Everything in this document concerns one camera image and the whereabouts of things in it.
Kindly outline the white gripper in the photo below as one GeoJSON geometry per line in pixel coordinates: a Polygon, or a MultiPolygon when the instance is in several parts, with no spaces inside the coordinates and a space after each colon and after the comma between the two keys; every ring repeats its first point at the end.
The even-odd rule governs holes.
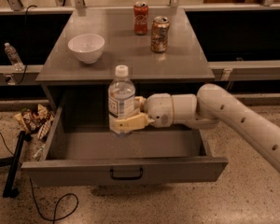
{"type": "Polygon", "coordinates": [[[173,124],[174,111],[172,97],[168,93],[159,93],[149,96],[134,97],[134,105],[140,111],[135,116],[126,119],[117,119],[109,116],[109,127],[114,133],[130,133],[135,130],[142,130],[149,124],[156,128],[170,127],[173,124]]]}

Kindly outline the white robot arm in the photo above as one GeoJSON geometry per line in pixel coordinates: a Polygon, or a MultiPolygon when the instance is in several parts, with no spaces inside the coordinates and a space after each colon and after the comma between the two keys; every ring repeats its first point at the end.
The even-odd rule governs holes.
{"type": "Polygon", "coordinates": [[[222,121],[240,134],[280,173],[280,128],[243,105],[215,84],[201,86],[197,94],[157,93],[130,99],[131,113],[121,116],[119,105],[109,100],[109,127],[115,133],[181,124],[191,129],[212,129],[222,121]]]}

